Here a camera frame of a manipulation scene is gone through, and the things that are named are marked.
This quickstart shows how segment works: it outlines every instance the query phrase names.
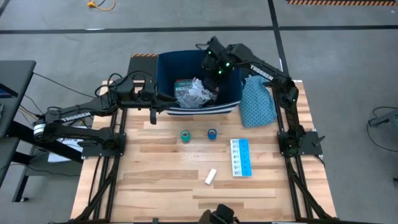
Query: blue bin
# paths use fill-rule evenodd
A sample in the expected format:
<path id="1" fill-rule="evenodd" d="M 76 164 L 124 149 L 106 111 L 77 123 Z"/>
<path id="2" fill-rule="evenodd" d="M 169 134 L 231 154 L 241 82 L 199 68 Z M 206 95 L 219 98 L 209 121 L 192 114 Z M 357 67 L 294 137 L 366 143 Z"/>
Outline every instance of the blue bin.
<path id="1" fill-rule="evenodd" d="M 204 58 L 205 54 L 202 50 L 182 50 L 160 54 L 156 68 L 158 90 L 169 96 L 174 96 L 174 83 L 176 80 L 197 77 L 203 81 L 208 73 L 201 67 Z M 219 86 L 215 105 L 199 109 L 173 107 L 166 110 L 166 113 L 172 116 L 228 114 L 241 100 L 240 71 L 235 68 L 228 80 Z"/>

